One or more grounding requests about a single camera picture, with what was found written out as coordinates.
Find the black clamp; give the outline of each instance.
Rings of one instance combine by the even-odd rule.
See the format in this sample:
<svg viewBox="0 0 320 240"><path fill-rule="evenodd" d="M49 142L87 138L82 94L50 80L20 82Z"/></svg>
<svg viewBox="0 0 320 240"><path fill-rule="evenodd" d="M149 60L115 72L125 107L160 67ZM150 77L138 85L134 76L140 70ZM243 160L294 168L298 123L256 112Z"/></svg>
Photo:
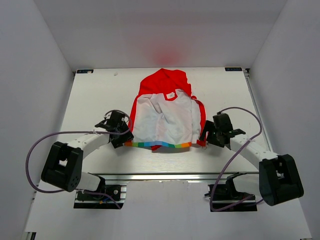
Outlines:
<svg viewBox="0 0 320 240"><path fill-rule="evenodd" d="M236 198L239 198L239 196L242 196L243 195L243 192L238 192L236 190L236 187L235 187L235 183L234 183L234 178L236 177L239 177L241 175L246 175L246 173L235 173L235 174L232 174L231 176L228 176L226 178L226 182L225 182L225 185L226 185L226 188L228 189L229 191L229 194L230 196L233 198L233 199L236 199Z"/></svg>
<svg viewBox="0 0 320 240"><path fill-rule="evenodd" d="M129 129L128 125L125 122L126 115L119 111L112 111L110 118L105 117L101 122L95 125L96 128L105 129L111 133L123 133ZM109 136L109 141L112 143L113 147L119 148L124 145L125 142L134 139L134 135L131 131L123 135L112 135Z"/></svg>
<svg viewBox="0 0 320 240"><path fill-rule="evenodd" d="M67 192L72 192L81 179L83 150L73 148L67 143L55 142L44 164L41 180Z"/></svg>
<svg viewBox="0 0 320 240"><path fill-rule="evenodd" d="M286 154L259 162L259 190L270 206L302 197L304 188L294 158Z"/></svg>
<svg viewBox="0 0 320 240"><path fill-rule="evenodd" d="M213 116L213 122L205 121L199 140L204 141L206 138L209 144L221 148L226 146L230 149L230 139L239 134L246 133L241 129L233 128L228 114L218 112L217 115Z"/></svg>

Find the white fabric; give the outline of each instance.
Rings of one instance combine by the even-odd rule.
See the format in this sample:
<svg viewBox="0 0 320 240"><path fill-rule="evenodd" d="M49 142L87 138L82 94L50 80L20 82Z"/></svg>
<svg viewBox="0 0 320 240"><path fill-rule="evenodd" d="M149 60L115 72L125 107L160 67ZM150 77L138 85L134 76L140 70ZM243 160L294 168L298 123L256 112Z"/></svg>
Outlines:
<svg viewBox="0 0 320 240"><path fill-rule="evenodd" d="M181 89L175 93L177 98L173 101L166 100L162 93L145 94L137 99L134 143L197 143L201 132L199 105Z"/></svg>

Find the cloth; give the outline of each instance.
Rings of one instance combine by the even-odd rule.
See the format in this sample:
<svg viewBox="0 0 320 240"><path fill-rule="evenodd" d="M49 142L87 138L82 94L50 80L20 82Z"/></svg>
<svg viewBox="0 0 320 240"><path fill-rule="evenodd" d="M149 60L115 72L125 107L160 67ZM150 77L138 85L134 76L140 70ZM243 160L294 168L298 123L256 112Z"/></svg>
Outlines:
<svg viewBox="0 0 320 240"><path fill-rule="evenodd" d="M199 141L206 122L205 107L192 96L184 71L162 68L143 79L130 117L134 139L126 146L152 150L205 146L205 141Z"/></svg>

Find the white wall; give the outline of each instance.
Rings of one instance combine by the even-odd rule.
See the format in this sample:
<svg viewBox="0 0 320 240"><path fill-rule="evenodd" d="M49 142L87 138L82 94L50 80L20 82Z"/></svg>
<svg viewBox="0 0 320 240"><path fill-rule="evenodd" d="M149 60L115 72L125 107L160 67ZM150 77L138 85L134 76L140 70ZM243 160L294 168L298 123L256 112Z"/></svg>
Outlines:
<svg viewBox="0 0 320 240"><path fill-rule="evenodd" d="M25 175L31 145L60 127L72 72L32 0L0 7L0 238L20 239L33 190ZM49 142L30 165L39 181Z"/></svg>
<svg viewBox="0 0 320 240"><path fill-rule="evenodd" d="M251 69L258 106L274 150L296 160L300 199L320 239L320 1L289 0Z"/></svg>
<svg viewBox="0 0 320 240"><path fill-rule="evenodd" d="M35 0L71 68L254 62L286 0Z"/></svg>

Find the small label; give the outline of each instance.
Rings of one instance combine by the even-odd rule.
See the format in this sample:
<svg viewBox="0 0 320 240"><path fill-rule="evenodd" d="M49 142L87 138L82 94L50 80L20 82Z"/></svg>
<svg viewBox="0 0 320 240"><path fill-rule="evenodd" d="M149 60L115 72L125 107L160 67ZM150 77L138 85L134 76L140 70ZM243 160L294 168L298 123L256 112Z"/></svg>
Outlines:
<svg viewBox="0 0 320 240"><path fill-rule="evenodd" d="M242 72L241 67L225 67L226 72Z"/></svg>
<svg viewBox="0 0 320 240"><path fill-rule="evenodd" d="M172 98L174 98L174 97L175 97L175 93L174 93L174 92L168 93L168 94L166 95L166 98L167 98L167 99L172 99Z"/></svg>

